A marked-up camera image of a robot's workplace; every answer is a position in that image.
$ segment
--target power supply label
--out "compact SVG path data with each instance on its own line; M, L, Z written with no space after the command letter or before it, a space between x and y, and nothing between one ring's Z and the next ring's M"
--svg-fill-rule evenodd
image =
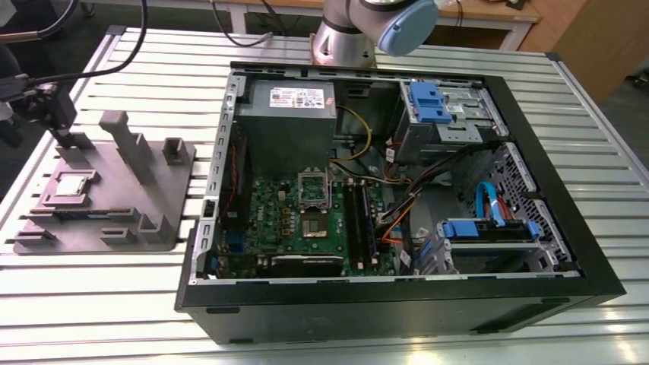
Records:
M325 90L275 87L271 89L271 108L324 109Z

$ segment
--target robotic arm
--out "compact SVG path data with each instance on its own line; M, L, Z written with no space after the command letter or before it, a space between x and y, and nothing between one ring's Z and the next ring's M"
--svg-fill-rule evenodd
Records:
M407 55L431 35L437 12L433 0L327 0L313 63L372 67L375 44L391 56Z

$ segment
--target ram slot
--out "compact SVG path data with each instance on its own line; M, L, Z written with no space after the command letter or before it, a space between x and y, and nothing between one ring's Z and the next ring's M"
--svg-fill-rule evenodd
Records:
M347 248L352 268L363 269L363 239L357 226L357 211L355 200L355 183L349 181L343 192L345 201Z
M372 207L369 203L369 191L367 189L365 181L357 186L359 191L359 207L360 218L359 226L363 227L363 252L364 252L364 262L368 265L376 265L376 237L375 237L375 221L372 220Z

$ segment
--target blue latch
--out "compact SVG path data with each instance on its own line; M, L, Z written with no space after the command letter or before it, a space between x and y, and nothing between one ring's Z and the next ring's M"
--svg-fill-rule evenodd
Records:
M459 237L477 237L477 227L473 221L453 221L453 230Z
M477 237L480 235L475 221L451 221L443 224L443 228L447 238Z
M417 110L417 121L448 124L453 117L444 109L444 95L432 82L411 82L409 95Z
M532 239L536 240L538 236L541 235L541 231L538 230L538 225L537 222L528 222L528 229L529 229L529 234L532 234Z

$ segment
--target wooden cabinet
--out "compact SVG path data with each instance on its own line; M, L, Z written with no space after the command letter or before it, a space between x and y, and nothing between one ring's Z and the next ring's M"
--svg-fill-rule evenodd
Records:
M520 51L556 52L601 103L649 55L648 0L532 0L542 15Z

